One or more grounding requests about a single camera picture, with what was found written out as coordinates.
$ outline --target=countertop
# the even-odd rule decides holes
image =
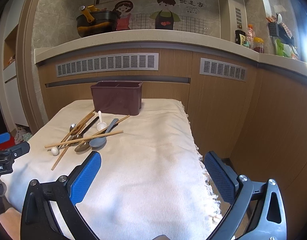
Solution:
[[[203,34],[172,30],[128,30],[88,36],[53,48],[35,49],[35,63],[81,49],[138,42],[173,43],[216,49],[307,76],[306,62],[276,55],[261,54],[233,42]]]

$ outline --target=white ball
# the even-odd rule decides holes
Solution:
[[[51,153],[53,156],[57,156],[59,154],[59,149],[57,147],[52,147]]]

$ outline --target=wall vent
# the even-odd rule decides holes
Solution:
[[[237,28],[241,27],[242,29],[241,10],[237,7],[236,7],[236,19],[237,19]]]
[[[115,70],[158,70],[158,53],[125,53],[88,57],[56,65],[57,77]]]
[[[200,74],[247,81],[247,68],[207,58],[200,59]]]

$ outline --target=blue gripper pad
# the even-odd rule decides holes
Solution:
[[[0,134],[0,143],[6,142],[10,140],[10,134],[5,132]]]
[[[223,200],[232,205],[239,188],[237,174],[228,169],[213,151],[206,153],[205,167]]]
[[[68,181],[67,189],[74,206],[83,200],[100,167],[100,153],[92,151],[78,168],[78,174],[75,173]]]

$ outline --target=wooden chopstick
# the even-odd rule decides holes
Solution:
[[[86,124],[82,125],[80,130],[78,131],[78,133],[81,133],[82,130],[85,128]],[[51,170],[53,171],[55,169],[55,167],[58,165],[59,161],[61,160],[61,158],[64,156],[64,154],[66,153],[66,151],[69,149],[70,144],[68,144],[62,151],[62,153],[59,155],[58,159],[56,160],[55,164],[52,166]]]
[[[58,146],[58,145],[65,145],[65,144],[81,142],[81,141],[84,141],[84,140],[91,140],[91,139],[99,138],[99,137],[106,137],[106,136],[115,135],[115,134],[118,134],[118,133],[123,133],[123,130],[116,131],[116,132],[104,133],[104,134],[98,134],[98,135],[94,135],[94,136],[90,136],[90,137],[86,137],[86,138],[81,138],[81,139],[75,139],[75,140],[66,141],[66,142],[58,142],[58,143],[46,145],[45,148],[50,148],[50,147],[54,147],[54,146]]]
[[[128,117],[130,117],[130,114],[128,114],[128,115],[126,115],[125,117],[123,117],[123,118],[121,118],[120,120],[118,120],[118,121],[115,123],[115,125],[118,124],[118,123],[120,123],[120,122],[122,122],[123,120],[127,119]],[[102,134],[103,132],[105,132],[105,131],[107,130],[108,127],[109,127],[109,126],[107,126],[106,128],[103,128],[102,130],[100,130],[99,132],[96,132],[96,133],[93,134],[92,136]],[[81,144],[83,144],[83,143],[86,141],[86,138],[84,138],[84,139],[85,139],[85,140],[84,140],[84,141],[81,141],[81,142],[78,144],[78,146],[81,145]]]
[[[61,158],[64,156],[64,154],[66,153],[66,151],[69,149],[70,145],[67,145],[63,152],[59,155],[58,159],[56,160],[55,164],[52,166],[51,170],[53,171],[55,169],[55,167],[58,165],[59,161],[61,160]]]
[[[81,125],[79,125],[79,126],[76,126],[77,127],[77,129],[79,129],[80,130],[80,128],[82,127],[82,126],[84,126],[87,122],[89,122],[89,120],[93,117],[93,116],[95,116],[95,113],[93,113],[93,114],[89,114],[85,119],[84,119],[84,121],[83,121],[83,123],[81,124]],[[76,134],[78,134],[78,133],[80,133],[81,131],[77,131],[77,129],[73,132],[73,134],[72,135],[76,135]]]
[[[92,114],[93,112],[95,111],[95,109],[93,109],[89,114],[87,114],[66,136],[65,136],[65,138],[63,138],[63,140],[61,141],[61,142],[65,142],[68,138],[69,138],[69,136],[70,135],[72,135],[72,133],[75,131],[75,130],[77,130],[77,128],[78,128],[78,126],[80,126],[82,123],[83,123],[83,121],[90,115],[90,114]]]

